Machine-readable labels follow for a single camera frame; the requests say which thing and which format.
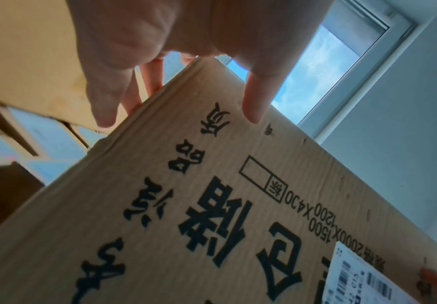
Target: window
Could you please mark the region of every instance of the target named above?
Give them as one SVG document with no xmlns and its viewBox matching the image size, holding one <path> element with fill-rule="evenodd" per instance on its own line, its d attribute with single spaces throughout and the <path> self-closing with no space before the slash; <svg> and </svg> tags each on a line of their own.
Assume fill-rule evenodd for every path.
<svg viewBox="0 0 437 304">
<path fill-rule="evenodd" d="M 336 0 L 272 105 L 315 138 L 412 26 L 385 0 Z M 219 59 L 245 81 L 247 70 Z M 164 81 L 182 68 L 170 54 Z"/>
</svg>

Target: blue sky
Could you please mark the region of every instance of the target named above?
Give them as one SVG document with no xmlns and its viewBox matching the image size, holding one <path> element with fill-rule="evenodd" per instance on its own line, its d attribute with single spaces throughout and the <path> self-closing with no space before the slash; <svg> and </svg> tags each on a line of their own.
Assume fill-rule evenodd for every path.
<svg viewBox="0 0 437 304">
<path fill-rule="evenodd" d="M 272 105 L 298 124 L 358 59 L 358 55 L 320 26 Z M 228 67 L 245 81 L 247 70 L 234 61 Z"/>
</svg>

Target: white window frame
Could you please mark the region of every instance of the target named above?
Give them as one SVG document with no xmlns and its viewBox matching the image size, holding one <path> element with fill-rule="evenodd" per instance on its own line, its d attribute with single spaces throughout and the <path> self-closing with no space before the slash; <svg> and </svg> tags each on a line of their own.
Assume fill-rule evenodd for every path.
<svg viewBox="0 0 437 304">
<path fill-rule="evenodd" d="M 314 139 L 385 59 L 407 38 L 415 26 L 391 8 L 380 12 L 372 0 L 347 1 L 356 5 L 361 13 L 379 20 L 388 29 L 299 122 L 298 127 Z"/>
</svg>

